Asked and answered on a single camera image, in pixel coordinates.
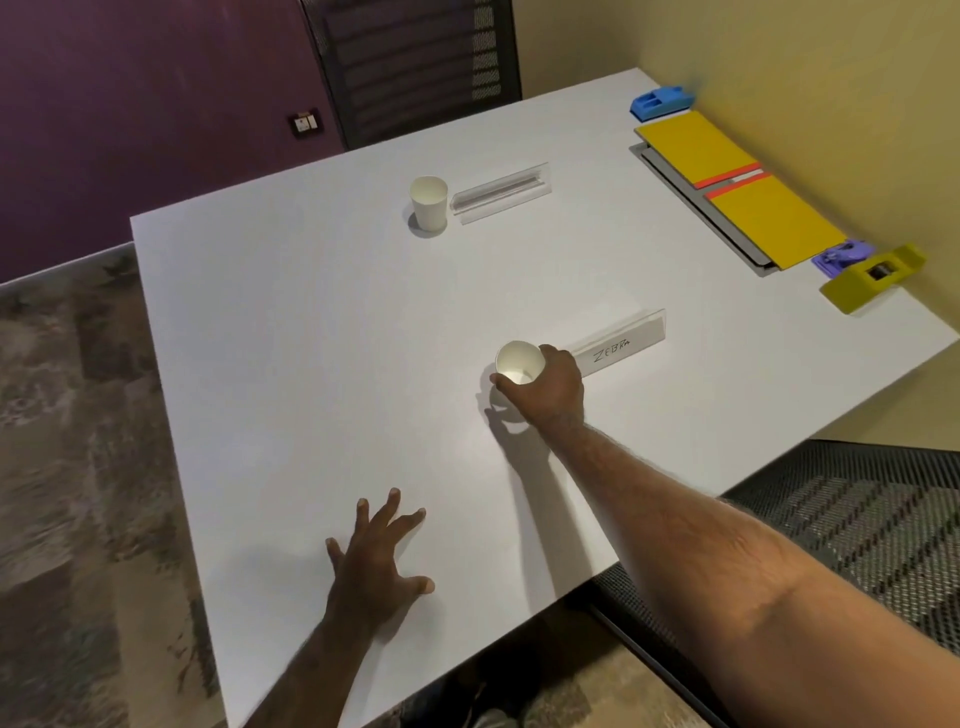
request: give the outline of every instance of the purple wall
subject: purple wall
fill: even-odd
[[[314,107],[326,132],[294,138]],[[0,282],[341,151],[298,0],[0,1]]]

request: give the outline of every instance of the purple 3d printed object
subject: purple 3d printed object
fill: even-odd
[[[829,279],[835,279],[843,269],[866,260],[874,254],[876,248],[863,240],[848,240],[840,245],[827,248],[813,258],[813,264],[822,270]]]

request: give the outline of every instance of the yellow folder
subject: yellow folder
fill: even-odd
[[[759,167],[699,111],[637,127],[636,132],[691,184],[702,188]]]
[[[776,177],[708,194],[710,201],[781,269],[839,245],[847,236]]]

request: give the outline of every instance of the yellow wall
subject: yellow wall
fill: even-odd
[[[525,98],[636,68],[633,0],[514,0]]]
[[[884,248],[918,243],[930,262],[909,287],[960,328],[960,3],[515,7],[526,93],[620,70],[634,53],[659,83],[694,90],[707,116],[845,231]],[[960,346],[821,436],[960,449]]]

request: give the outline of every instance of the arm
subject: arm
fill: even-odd
[[[955,725],[960,660],[722,501],[584,423],[569,352],[493,382],[584,491],[644,598],[744,725]]]
[[[247,728],[337,728],[376,631],[433,592],[425,576],[403,578],[396,572],[396,545],[426,516],[420,509],[392,521],[399,505],[400,491],[394,488],[370,519],[369,505],[361,499],[346,554],[335,539],[327,539],[334,581],[324,619]]]

